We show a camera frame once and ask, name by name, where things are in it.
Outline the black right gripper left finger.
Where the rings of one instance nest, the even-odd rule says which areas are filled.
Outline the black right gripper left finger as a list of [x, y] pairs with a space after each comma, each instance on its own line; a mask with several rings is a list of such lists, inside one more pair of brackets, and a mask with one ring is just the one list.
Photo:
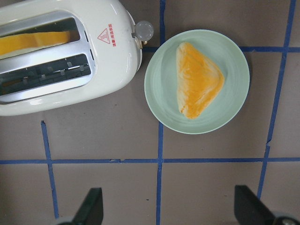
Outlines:
[[104, 219], [102, 188], [91, 188], [84, 201], [70, 220], [56, 222], [56, 225], [101, 225]]

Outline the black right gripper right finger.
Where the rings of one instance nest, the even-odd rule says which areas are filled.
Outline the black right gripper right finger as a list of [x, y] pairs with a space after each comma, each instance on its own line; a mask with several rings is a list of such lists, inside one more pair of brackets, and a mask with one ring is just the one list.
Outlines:
[[234, 215], [240, 225], [298, 225], [292, 217], [276, 217], [246, 185], [234, 188]]

